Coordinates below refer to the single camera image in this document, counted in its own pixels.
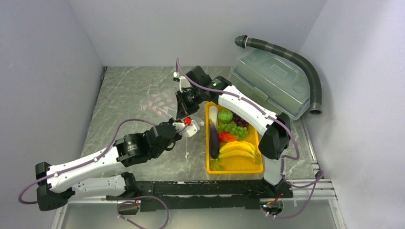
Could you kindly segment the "celery stalk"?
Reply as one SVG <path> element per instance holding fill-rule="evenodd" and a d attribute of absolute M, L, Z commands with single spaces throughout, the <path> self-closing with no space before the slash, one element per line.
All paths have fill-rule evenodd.
<path fill-rule="evenodd" d="M 219 113 L 219 111 L 218 111 L 218 107 L 217 107 L 217 106 L 213 105 L 213 106 L 210 106 L 210 107 L 209 107 L 209 110 L 208 110 L 209 122 L 212 123 L 212 124 L 214 124 L 215 127 L 218 126 L 218 122 L 219 122 L 219 121 L 218 121 L 218 113 Z"/>

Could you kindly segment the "purple eggplant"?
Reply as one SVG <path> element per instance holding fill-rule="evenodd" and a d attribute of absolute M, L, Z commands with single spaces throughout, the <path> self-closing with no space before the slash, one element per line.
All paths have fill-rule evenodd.
<path fill-rule="evenodd" d="M 219 156 L 219 136 L 214 122 L 209 120 L 209 154 L 212 159 Z"/>

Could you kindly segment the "clear pink zip top bag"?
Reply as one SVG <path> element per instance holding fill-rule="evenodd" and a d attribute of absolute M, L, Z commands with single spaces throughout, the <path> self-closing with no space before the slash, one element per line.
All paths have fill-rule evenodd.
<path fill-rule="evenodd" d="M 162 89 L 148 94 L 140 101 L 140 109 L 146 114 L 148 120 L 154 123 L 177 119 L 178 104 L 175 89 Z"/>

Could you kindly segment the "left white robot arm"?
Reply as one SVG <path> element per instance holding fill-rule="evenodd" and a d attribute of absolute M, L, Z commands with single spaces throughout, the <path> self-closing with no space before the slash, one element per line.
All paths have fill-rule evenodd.
<path fill-rule="evenodd" d="M 38 163 L 35 203 L 39 210 L 50 211 L 73 198 L 107 195 L 132 200 L 139 193 L 132 173 L 111 178 L 99 178 L 99 175 L 158 158 L 163 152 L 171 151 L 177 141 L 189 137 L 188 129 L 189 124 L 171 119 L 143 133 L 114 138 L 104 149 L 71 162 Z"/>

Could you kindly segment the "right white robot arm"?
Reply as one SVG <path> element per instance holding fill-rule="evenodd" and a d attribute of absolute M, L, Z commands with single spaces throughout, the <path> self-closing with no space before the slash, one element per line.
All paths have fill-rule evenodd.
<path fill-rule="evenodd" d="M 185 73 L 177 64 L 173 79 L 180 83 L 176 93 L 178 119 L 196 113 L 203 102 L 214 102 L 246 120 L 262 136 L 258 149 L 264 157 L 266 183 L 263 192 L 269 198 L 280 194 L 284 170 L 282 153 L 292 140 L 289 117 L 266 110 L 240 92 L 229 80 L 222 76 L 212 79 L 200 66 Z"/>

